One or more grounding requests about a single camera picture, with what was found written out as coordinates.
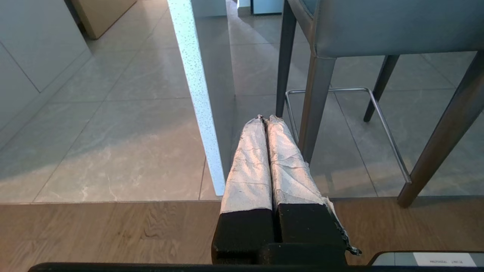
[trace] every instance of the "wooden floor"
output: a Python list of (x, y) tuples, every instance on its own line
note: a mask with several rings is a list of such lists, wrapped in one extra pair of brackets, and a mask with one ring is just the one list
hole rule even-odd
[[(366, 264), (380, 251), (484, 251), (484, 198), (335, 201)], [(0, 205), (0, 271), (41, 262), (209, 264), (219, 202)]]

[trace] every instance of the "cabinet door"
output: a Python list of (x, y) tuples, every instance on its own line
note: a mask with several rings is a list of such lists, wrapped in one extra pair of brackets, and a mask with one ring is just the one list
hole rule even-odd
[(39, 91), (87, 48), (63, 0), (0, 0), (0, 41)]
[(39, 92), (0, 44), (0, 130), (37, 95)]

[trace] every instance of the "bar stool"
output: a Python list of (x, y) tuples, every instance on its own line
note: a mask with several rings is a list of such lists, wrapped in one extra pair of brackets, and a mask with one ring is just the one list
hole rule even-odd
[[(309, 42), (311, 59), (306, 90), (286, 92), (296, 22)], [(368, 122), (377, 110), (405, 178), (398, 203), (407, 207), (484, 108), (484, 51), (480, 50), (484, 50), (482, 0), (284, 0), (276, 116), (282, 116), (286, 102), (294, 130), (288, 97), (305, 92), (298, 146), (310, 163), (328, 92), (368, 92), (370, 103), (363, 120)], [(378, 100), (400, 55), (458, 51), (479, 52), (409, 174)], [(373, 91), (329, 89), (337, 58), (376, 55), (385, 59)]]

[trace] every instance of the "tile floor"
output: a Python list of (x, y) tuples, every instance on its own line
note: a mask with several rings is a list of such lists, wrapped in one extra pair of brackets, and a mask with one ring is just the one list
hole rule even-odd
[[(233, 0), (227, 8), (235, 150), (245, 122), (275, 111), (281, 17), (239, 18)], [(88, 45), (92, 58), (0, 150), (0, 203), (219, 199), (166, 1), (139, 0)], [(297, 28), (289, 89), (304, 89), (309, 54)], [(400, 58), (381, 106), (408, 168), (473, 54)], [(332, 86), (372, 88), (382, 60), (339, 59)], [(293, 96), (296, 122), (302, 99)], [(311, 164), (324, 194), (395, 196), (403, 186), (379, 120), (362, 121), (366, 105), (359, 93), (331, 94), (327, 100)], [(483, 139), (480, 116), (422, 194), (484, 194)]]

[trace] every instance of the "black foam pad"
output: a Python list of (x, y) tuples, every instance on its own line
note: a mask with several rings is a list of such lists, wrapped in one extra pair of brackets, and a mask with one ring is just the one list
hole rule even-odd
[(278, 204), (275, 220), (277, 242), (321, 245), (327, 248), (321, 257), (334, 264), (346, 264), (346, 243), (326, 206)]
[(274, 242), (272, 211), (220, 214), (212, 241), (213, 264), (255, 264), (259, 250)]

